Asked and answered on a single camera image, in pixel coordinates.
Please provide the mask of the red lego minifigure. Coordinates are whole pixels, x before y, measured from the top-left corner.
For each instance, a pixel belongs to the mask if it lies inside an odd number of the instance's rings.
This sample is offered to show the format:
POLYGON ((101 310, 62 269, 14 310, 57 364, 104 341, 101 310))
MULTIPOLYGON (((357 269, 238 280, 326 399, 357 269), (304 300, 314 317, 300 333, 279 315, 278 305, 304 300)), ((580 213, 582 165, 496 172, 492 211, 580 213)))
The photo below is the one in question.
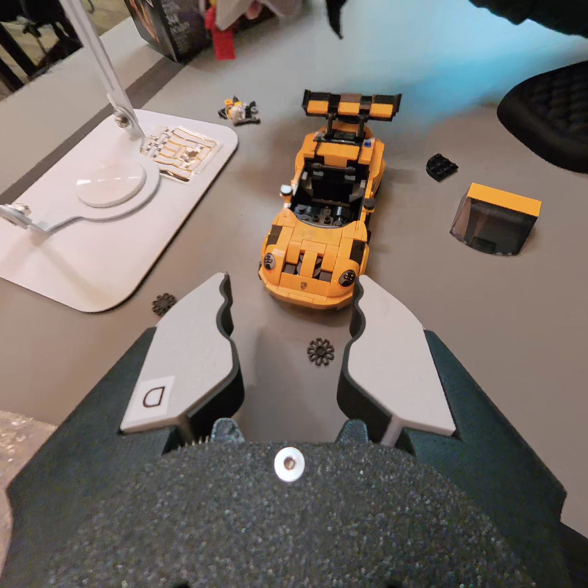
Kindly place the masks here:
POLYGON ((233 26, 221 30, 217 26, 217 4, 211 3, 204 17, 205 28, 212 39, 215 57, 219 61, 235 60, 233 26))

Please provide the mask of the yellow lego car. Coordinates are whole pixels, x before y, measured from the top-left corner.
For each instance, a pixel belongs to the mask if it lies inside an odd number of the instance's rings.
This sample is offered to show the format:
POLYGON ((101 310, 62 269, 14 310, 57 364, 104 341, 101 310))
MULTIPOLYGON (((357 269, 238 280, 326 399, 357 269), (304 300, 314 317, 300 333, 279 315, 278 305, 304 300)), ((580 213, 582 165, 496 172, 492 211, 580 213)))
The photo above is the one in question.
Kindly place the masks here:
POLYGON ((317 310, 352 301, 365 273, 369 220, 385 172, 384 144, 368 121, 390 122, 401 94, 305 90, 307 116, 326 125, 307 134, 283 206, 261 248, 258 276, 276 299, 317 310))

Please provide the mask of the clear plastic bag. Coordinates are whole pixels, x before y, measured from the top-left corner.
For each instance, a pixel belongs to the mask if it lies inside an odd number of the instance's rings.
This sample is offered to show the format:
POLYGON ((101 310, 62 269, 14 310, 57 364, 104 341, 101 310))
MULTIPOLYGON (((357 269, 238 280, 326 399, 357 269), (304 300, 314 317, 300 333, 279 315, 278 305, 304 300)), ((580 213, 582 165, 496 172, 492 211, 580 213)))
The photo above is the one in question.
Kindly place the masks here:
POLYGON ((7 489, 38 449, 55 431, 53 424, 1 411, 1 498, 8 502, 7 489))

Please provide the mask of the black padded wrist rest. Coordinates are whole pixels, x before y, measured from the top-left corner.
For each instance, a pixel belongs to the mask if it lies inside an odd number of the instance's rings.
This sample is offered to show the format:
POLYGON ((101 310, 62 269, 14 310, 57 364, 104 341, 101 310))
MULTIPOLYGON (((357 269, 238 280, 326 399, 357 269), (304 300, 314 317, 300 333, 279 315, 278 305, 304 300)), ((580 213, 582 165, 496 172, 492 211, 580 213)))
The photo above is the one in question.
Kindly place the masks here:
POLYGON ((497 117, 543 160, 587 173, 587 61, 519 83, 498 104, 497 117))

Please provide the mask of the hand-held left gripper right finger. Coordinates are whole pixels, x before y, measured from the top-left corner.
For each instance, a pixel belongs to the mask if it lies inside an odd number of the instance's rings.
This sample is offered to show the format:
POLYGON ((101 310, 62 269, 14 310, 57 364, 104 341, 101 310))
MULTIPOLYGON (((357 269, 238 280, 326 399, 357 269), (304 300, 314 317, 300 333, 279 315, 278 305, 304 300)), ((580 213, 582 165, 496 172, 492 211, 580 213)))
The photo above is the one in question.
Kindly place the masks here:
POLYGON ((422 324, 365 275, 356 282, 350 334, 336 399, 347 418, 366 425, 370 441, 394 446, 404 428, 455 433, 422 324))

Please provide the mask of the lego set box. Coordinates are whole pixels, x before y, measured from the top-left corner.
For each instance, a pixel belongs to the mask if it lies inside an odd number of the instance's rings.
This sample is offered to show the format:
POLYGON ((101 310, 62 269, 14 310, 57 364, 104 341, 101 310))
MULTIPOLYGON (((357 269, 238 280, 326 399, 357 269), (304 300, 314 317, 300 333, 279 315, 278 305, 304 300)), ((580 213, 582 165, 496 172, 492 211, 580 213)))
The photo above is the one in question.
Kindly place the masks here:
POLYGON ((204 17, 209 1, 125 1, 141 38, 177 63, 212 45, 204 17))

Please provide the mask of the dark studded lego plate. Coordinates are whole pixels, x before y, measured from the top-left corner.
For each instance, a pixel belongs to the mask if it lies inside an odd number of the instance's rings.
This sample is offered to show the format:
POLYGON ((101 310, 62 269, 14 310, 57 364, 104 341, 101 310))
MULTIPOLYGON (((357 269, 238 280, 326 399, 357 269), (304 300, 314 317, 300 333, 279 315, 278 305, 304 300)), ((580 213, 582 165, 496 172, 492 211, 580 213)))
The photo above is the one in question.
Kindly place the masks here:
POLYGON ((441 182, 446 178, 455 174, 459 166, 444 157, 441 153, 437 153, 428 159, 425 171, 435 181, 441 182))

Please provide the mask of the lego sticker sheet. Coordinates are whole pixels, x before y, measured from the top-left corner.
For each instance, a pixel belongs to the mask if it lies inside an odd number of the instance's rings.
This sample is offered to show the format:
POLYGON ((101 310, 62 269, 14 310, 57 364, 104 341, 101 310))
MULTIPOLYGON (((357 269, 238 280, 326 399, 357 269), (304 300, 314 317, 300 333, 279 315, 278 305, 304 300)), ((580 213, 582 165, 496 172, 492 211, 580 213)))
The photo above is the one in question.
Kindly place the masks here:
POLYGON ((141 154, 156 163, 159 173, 190 184, 216 157, 223 144, 182 126, 160 127, 145 138, 141 154))

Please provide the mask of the person's right forearm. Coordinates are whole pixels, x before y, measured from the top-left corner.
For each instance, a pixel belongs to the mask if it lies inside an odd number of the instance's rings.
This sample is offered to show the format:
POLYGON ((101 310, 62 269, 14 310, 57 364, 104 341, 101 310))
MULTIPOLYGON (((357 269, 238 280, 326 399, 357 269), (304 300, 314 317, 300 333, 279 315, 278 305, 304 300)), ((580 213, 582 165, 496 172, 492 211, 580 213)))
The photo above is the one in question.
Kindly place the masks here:
POLYGON ((530 20, 552 31, 587 38, 587 1, 471 1, 514 25, 530 20))

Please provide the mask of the pile of small lego parts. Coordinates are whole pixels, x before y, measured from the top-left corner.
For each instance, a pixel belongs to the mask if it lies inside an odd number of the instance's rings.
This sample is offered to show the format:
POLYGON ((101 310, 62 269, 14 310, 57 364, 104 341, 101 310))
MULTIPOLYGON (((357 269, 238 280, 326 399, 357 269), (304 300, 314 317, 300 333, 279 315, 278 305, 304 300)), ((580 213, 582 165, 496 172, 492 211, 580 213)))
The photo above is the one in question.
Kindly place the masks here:
POLYGON ((220 118, 231 121, 233 126, 261 123, 256 102, 242 102, 237 96, 226 99, 224 106, 218 110, 217 114, 220 118))

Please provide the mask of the white desk stand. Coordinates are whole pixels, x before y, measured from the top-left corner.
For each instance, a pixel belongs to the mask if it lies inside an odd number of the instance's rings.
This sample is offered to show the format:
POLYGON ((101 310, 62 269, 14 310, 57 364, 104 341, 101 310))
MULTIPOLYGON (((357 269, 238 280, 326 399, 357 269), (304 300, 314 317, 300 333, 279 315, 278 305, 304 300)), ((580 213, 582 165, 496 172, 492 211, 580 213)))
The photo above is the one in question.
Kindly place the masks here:
POLYGON ((134 110, 80 1, 61 1, 92 54, 114 113, 12 204, 1 205, 1 277, 87 313, 133 294, 238 146, 227 126, 134 110), (182 126, 223 148, 182 184, 141 154, 160 127, 182 126))

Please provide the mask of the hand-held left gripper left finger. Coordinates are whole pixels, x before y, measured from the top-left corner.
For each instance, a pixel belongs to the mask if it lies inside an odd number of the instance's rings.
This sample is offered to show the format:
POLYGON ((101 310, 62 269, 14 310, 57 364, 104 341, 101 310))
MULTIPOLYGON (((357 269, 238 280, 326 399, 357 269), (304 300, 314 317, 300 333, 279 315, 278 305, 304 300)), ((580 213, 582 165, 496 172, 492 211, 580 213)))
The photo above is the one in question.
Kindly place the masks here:
POLYGON ((182 442, 209 436, 245 397, 231 340, 232 291, 216 273, 182 298, 156 326, 121 422, 125 434, 177 428, 182 442))

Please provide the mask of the yellow lego car roof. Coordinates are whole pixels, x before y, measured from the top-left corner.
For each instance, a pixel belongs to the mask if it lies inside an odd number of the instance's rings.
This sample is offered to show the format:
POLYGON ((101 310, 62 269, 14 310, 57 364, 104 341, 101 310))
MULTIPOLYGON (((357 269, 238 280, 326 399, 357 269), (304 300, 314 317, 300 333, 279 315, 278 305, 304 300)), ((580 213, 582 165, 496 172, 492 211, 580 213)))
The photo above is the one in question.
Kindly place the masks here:
POLYGON ((473 183, 460 201, 450 234, 476 251, 515 256, 529 237, 540 208, 538 200, 473 183))

